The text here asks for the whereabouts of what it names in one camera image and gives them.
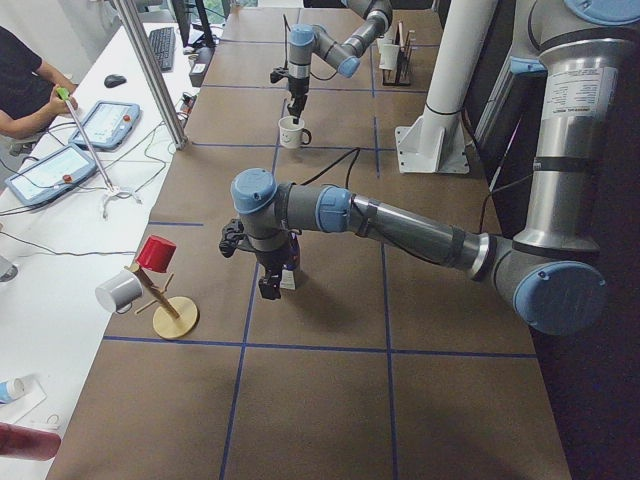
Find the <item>blue milk carton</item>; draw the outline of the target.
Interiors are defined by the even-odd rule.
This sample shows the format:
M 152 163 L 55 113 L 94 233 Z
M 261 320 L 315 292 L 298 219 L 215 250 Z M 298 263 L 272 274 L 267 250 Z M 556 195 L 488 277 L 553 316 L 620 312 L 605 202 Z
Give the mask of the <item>blue milk carton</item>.
M 289 257 L 282 269 L 280 287 L 287 290 L 295 290 L 300 276 L 300 247 L 297 235 L 290 234 Z

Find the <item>white smiley face mug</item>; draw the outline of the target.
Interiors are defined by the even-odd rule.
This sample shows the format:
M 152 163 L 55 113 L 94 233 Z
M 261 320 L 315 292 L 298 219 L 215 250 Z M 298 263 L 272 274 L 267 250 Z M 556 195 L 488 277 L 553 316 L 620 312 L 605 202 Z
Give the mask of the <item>white smiley face mug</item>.
M 306 129 L 302 118 L 285 116 L 278 121 L 279 143 L 287 149 L 298 149 L 307 146 L 312 141 L 311 132 Z

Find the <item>red cup on tree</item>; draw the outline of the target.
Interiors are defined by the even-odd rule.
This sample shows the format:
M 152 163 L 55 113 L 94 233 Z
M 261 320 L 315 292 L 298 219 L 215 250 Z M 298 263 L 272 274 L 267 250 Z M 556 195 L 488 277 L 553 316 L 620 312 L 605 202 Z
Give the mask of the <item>red cup on tree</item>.
M 136 263 L 144 269 L 165 273 L 176 248 L 176 244 L 172 241 L 150 235 L 138 254 Z

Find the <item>grey white cup on tree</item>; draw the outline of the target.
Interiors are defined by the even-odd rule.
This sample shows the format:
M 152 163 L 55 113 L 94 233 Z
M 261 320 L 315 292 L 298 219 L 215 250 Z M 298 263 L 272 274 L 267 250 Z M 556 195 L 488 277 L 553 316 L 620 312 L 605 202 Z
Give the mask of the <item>grey white cup on tree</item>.
M 95 288 L 99 304 L 110 313 L 124 313 L 143 295 L 142 284 L 131 271 L 124 269 Z

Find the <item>wooden mug tree stand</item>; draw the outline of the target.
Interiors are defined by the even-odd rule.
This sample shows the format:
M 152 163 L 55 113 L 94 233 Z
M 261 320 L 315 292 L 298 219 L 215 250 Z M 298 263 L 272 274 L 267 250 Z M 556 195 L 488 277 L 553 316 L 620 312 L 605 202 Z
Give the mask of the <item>wooden mug tree stand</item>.
M 135 314 L 140 315 L 147 308 L 158 305 L 153 315 L 153 329 L 158 336 L 173 340 L 186 335 L 195 327 L 199 319 L 199 310 L 195 302 L 184 296 L 166 297 L 174 272 L 169 274 L 163 287 L 158 287 L 139 264 L 134 263 L 127 267 L 127 270 L 136 276 L 153 297 L 144 306 L 136 309 Z

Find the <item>white ribbed mug left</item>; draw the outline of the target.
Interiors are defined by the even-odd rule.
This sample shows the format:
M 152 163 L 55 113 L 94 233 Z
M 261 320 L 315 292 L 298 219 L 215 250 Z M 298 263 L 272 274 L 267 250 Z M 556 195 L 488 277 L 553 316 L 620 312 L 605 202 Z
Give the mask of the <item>white ribbed mug left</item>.
M 389 53 L 391 51 L 391 48 L 394 46 L 393 41 L 387 38 L 378 38 L 376 40 L 376 43 L 377 43 L 377 48 L 380 56 L 382 56 L 383 54 Z

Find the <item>white HOME ribbed mug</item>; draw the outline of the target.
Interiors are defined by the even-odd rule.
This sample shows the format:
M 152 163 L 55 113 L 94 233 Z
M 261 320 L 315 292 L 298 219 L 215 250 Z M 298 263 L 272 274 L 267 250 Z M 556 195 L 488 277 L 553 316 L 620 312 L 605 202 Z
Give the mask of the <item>white HOME ribbed mug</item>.
M 382 44 L 379 47 L 379 68 L 385 71 L 394 71 L 397 68 L 399 52 L 400 46 L 397 44 Z

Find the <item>black computer mouse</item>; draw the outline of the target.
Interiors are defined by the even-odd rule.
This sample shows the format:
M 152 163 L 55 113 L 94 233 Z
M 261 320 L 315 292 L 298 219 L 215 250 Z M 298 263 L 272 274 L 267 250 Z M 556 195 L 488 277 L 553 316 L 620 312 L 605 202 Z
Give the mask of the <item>black computer mouse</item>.
M 106 88 L 111 89 L 127 82 L 127 79 L 118 74 L 110 74 L 104 78 L 103 84 Z

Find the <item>far teach pendant tablet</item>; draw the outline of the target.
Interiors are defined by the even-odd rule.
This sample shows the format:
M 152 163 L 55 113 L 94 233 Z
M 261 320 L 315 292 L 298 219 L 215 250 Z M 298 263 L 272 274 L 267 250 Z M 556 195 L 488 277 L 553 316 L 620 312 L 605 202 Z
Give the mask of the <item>far teach pendant tablet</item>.
M 113 151 L 131 133 L 140 113 L 138 104 L 102 100 L 94 105 L 81 124 L 96 150 Z

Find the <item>teach pendant tablet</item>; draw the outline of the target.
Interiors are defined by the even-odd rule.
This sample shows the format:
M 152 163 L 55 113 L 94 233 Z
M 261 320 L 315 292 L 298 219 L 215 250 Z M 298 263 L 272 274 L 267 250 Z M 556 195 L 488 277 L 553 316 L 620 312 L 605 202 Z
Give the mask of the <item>teach pendant tablet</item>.
M 9 177 L 5 184 L 24 206 L 49 202 L 73 190 L 97 170 L 76 145 L 67 145 Z
M 94 105 L 81 124 L 96 150 L 113 151 L 131 133 L 140 113 L 138 104 L 102 100 Z

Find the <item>near teach pendant tablet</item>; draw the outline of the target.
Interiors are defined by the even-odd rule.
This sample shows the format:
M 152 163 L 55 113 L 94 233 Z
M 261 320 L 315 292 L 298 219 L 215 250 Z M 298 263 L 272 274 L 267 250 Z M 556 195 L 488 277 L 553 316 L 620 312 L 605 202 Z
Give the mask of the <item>near teach pendant tablet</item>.
M 5 184 L 24 206 L 49 202 L 73 190 L 97 170 L 76 145 L 67 145 L 9 177 Z

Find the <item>person in black shirt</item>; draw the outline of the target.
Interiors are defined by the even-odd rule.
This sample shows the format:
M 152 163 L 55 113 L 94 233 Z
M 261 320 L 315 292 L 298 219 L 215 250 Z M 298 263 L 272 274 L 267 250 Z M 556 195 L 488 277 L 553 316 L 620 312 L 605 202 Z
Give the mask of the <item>person in black shirt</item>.
M 69 112 L 56 92 L 65 88 L 73 109 L 77 86 L 32 51 L 11 31 L 1 28 L 1 134 L 26 139 L 44 131 Z

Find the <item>blue white tube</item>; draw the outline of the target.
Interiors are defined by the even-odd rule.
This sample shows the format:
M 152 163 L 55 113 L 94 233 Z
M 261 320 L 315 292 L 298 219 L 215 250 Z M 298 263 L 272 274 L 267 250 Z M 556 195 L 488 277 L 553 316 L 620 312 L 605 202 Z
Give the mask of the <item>blue white tube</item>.
M 0 384 L 0 403 L 10 404 L 25 395 L 25 385 L 20 378 L 12 378 Z

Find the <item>dark red bottle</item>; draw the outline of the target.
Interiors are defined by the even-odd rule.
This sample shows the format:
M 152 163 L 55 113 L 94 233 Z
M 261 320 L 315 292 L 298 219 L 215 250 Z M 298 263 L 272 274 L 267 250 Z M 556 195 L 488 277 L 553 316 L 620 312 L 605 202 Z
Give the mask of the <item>dark red bottle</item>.
M 61 437 L 17 425 L 1 424 L 1 455 L 26 460 L 52 459 L 61 445 Z

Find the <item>aluminium frame post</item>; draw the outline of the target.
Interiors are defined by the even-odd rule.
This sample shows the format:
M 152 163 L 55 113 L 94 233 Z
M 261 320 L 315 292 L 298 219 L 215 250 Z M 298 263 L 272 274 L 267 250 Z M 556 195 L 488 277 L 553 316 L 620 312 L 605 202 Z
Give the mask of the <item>aluminium frame post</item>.
M 187 136 L 174 108 L 174 103 L 169 95 L 135 4 L 129 0 L 114 0 L 114 5 L 173 144 L 177 150 L 182 150 L 187 143 Z

